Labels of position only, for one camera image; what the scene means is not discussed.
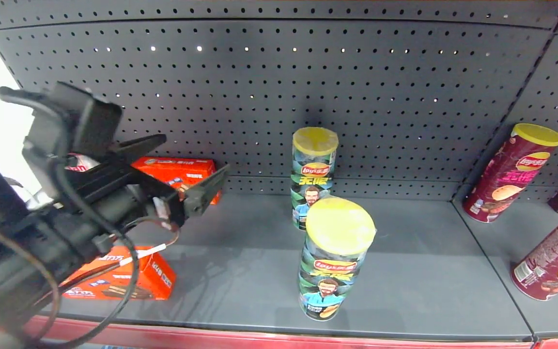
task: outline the green chip can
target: green chip can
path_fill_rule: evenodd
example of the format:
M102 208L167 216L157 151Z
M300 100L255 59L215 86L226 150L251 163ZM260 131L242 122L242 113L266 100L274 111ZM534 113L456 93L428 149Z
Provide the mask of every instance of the green chip can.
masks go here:
M329 196L312 206L298 274L301 309L309 318L337 315L374 236L372 217L352 201Z
M321 127L297 130L292 138L292 217L306 229L307 213L317 200L330 195L335 171L337 134Z

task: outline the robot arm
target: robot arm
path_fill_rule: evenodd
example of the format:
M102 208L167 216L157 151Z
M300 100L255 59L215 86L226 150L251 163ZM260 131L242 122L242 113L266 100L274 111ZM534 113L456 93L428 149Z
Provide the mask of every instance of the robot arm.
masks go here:
M127 223L159 216L181 227L189 217L200 216L226 180L224 167L189 188L183 199L170 186L130 166L164 143L165 135L111 148L122 116L120 107L63 82L47 95L0 88L0 98L34 109L22 154L54 199L29 211L0 175L0 234L35 257L58 285L110 251L113 236L126 244L122 229ZM100 165L86 172L65 170L69 153L87 155ZM0 242L1 327L20 329L39 311L37 304L51 299L53 287L43 275L35 264Z

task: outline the white cable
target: white cable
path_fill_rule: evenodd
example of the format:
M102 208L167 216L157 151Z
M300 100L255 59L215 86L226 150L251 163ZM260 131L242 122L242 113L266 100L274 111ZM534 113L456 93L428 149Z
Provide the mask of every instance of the white cable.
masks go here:
M160 251L164 250L165 248L167 248L167 246L164 243L161 243L161 245L154 246L153 248L150 248L149 250L137 251L137 257L139 259L142 259L143 257L150 256L151 254L155 254L156 252L160 252ZM123 266L123 265L127 265L131 261L133 261L133 258L131 258L131 257L124 258L123 260L120 261L120 267Z

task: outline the store shelf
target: store shelf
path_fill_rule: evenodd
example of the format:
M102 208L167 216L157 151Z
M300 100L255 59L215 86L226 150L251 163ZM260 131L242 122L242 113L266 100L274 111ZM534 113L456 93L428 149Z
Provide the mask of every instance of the store shelf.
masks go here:
M177 272L168 301L131 301L122 323L211 330L421 340L523 340L531 335L454 207L443 201L355 199L379 229L337 316L298 306L303 232L288 196L227 194L191 219L162 254ZM169 237L151 223L138 245ZM99 320L115 301L65 300L63 317Z
M518 203L496 222L486 224L469 218L459 203L456 207L535 334L558 337L558 295L547 302L533 300L520 292L509 277L511 263L523 258L558 225L558 214L545 203Z

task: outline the can label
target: can label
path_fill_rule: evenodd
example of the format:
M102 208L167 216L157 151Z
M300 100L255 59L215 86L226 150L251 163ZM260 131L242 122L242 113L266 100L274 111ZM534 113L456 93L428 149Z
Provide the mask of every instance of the can label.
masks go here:
M308 155L292 147L292 174L308 177L333 177L335 153L323 156Z
M536 300L547 301L558 294L558 227L513 268L511 280Z
M463 207L467 214L480 222L496 220L538 175L552 149L512 133L465 200Z
M351 256L330 254L309 236L299 270L301 308L314 320L330 320L350 292L365 260L365 252Z
M319 199L330 195L333 181L329 177L305 177L292 175L292 218L294 225L306 230L307 213L311 205Z

